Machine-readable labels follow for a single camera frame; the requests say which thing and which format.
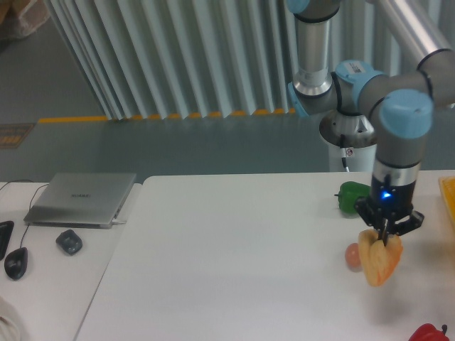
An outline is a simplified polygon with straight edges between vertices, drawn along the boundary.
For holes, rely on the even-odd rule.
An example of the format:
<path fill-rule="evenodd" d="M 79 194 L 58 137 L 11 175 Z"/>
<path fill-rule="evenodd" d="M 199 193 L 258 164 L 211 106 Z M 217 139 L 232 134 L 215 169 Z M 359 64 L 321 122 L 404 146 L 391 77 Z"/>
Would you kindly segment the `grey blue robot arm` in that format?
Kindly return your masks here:
<path fill-rule="evenodd" d="M 415 71 L 390 77 L 359 60 L 328 68 L 330 21 L 339 1 L 288 1 L 297 26 L 299 69 L 289 83 L 296 112 L 328 112 L 321 136 L 342 154 L 375 145 L 370 192 L 355 211 L 387 242 L 424 220 L 412 196 L 436 107 L 454 103 L 454 50 L 416 1 L 376 1 Z"/>

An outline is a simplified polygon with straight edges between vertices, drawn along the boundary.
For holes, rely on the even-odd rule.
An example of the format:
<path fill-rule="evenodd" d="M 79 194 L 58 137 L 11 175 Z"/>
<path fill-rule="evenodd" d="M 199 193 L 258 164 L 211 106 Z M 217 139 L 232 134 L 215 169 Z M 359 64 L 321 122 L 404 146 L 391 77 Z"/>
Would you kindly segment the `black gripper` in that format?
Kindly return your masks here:
<path fill-rule="evenodd" d="M 355 202 L 356 212 L 378 232 L 385 247 L 389 236 L 402 236 L 422 226 L 424 215 L 412 204 L 415 184 L 393 185 L 389 175 L 384 180 L 373 175 L 368 196 Z"/>

